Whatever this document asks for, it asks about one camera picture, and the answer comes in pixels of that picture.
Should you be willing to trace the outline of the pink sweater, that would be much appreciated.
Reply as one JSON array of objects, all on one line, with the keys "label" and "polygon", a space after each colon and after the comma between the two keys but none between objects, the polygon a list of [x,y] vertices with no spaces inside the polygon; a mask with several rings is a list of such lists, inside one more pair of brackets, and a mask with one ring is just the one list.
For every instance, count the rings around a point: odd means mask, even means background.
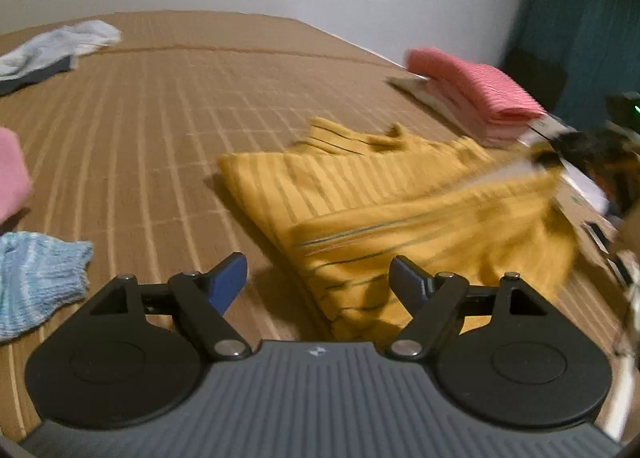
[{"label": "pink sweater", "polygon": [[16,215],[32,194],[32,180],[25,166],[20,139],[13,131],[0,130],[0,218]]}]

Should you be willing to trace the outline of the bamboo bed mat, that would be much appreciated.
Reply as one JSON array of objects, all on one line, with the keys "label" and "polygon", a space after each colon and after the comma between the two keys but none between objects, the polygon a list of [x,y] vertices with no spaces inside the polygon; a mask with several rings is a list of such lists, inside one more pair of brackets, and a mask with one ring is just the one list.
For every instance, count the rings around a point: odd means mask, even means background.
[{"label": "bamboo bed mat", "polygon": [[118,13],[122,42],[1,102],[34,193],[20,229],[88,240],[89,284],[163,282],[233,251],[250,281],[228,319],[250,343],[326,340],[306,288],[215,181],[224,152],[275,152],[322,117],[360,132],[454,128],[396,91],[391,62],[293,19]]}]

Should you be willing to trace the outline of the teal curtain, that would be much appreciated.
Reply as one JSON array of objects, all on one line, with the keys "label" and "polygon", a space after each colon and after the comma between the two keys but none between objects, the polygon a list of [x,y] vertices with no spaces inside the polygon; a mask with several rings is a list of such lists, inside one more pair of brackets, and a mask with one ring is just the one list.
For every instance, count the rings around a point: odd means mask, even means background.
[{"label": "teal curtain", "polygon": [[576,129],[639,89],[639,0],[521,0],[501,69]]}]

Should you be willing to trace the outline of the white grey navy garment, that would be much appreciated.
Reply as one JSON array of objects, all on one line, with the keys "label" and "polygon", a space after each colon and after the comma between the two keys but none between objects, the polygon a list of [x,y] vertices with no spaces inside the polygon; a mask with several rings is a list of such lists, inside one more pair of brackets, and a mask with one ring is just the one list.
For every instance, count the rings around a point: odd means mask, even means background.
[{"label": "white grey navy garment", "polygon": [[121,40],[120,30],[103,20],[86,20],[40,33],[1,56],[1,95],[73,70],[79,57]]}]

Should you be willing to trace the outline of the light blue knit garment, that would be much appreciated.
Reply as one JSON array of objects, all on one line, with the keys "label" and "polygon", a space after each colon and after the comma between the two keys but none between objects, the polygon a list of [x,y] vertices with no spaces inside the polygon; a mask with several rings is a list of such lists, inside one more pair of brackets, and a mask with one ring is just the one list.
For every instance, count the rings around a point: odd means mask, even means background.
[{"label": "light blue knit garment", "polygon": [[48,320],[59,308],[84,300],[89,241],[45,234],[1,236],[1,340],[11,341]]}]

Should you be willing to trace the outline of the red striped folded garment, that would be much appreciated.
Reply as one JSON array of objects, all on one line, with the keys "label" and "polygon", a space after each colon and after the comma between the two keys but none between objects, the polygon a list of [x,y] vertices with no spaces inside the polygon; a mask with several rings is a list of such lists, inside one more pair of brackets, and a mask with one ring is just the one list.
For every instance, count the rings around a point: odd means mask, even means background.
[{"label": "red striped folded garment", "polygon": [[412,74],[445,81],[490,122],[535,121],[544,107],[500,69],[468,62],[438,48],[410,48],[406,68]]}]

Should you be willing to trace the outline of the white bed frame edge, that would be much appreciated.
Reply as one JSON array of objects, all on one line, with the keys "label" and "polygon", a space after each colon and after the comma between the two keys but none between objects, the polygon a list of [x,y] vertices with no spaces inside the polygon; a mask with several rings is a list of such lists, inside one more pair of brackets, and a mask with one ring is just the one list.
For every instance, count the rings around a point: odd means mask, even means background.
[{"label": "white bed frame edge", "polygon": [[[546,140],[532,130],[532,124],[523,143],[538,147]],[[603,215],[592,206],[594,200],[603,197],[601,189],[574,166],[560,161],[565,166],[570,196],[582,207],[582,236],[616,283],[615,291],[623,303],[622,320],[611,348],[614,382],[602,419],[605,433],[621,441],[629,419],[639,411],[634,398],[639,392],[639,201],[621,218]]]}]

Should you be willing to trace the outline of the yellow striped shirt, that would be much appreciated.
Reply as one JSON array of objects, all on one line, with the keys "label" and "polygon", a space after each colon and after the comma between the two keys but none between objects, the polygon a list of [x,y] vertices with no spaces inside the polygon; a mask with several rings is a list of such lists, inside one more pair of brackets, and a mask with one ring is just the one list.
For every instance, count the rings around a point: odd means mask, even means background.
[{"label": "yellow striped shirt", "polygon": [[290,260],[332,334],[386,342],[409,321],[387,273],[405,256],[430,273],[493,286],[509,270],[553,299],[578,240],[556,205],[560,169],[505,176],[524,149],[501,156],[467,137],[432,142],[322,118],[284,152],[218,160],[240,209]]}]

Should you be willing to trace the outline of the pink folded garment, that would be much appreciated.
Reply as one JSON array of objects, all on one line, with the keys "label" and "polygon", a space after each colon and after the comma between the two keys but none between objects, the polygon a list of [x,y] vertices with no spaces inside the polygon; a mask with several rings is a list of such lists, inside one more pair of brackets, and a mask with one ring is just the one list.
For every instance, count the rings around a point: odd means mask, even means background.
[{"label": "pink folded garment", "polygon": [[485,147],[509,146],[529,131],[527,122],[490,122],[449,83],[427,80],[425,89],[434,100],[431,107]]}]

